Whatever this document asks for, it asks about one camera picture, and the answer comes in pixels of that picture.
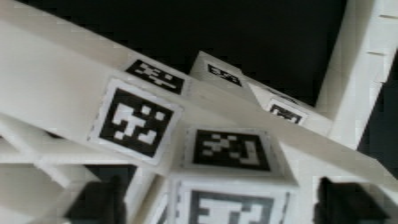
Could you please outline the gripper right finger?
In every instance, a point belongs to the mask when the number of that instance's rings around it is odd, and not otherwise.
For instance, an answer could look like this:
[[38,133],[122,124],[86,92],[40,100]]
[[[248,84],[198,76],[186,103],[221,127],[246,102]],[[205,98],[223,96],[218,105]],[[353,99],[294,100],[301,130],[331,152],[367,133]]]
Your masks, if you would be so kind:
[[398,224],[398,203],[369,183],[321,179],[315,224]]

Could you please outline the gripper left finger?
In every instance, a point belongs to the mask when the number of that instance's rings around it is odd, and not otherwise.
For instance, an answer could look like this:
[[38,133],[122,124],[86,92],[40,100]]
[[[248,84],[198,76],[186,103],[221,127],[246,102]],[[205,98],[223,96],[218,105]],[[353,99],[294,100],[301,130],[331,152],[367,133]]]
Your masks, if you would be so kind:
[[118,176],[77,184],[29,224],[127,224],[125,190]]

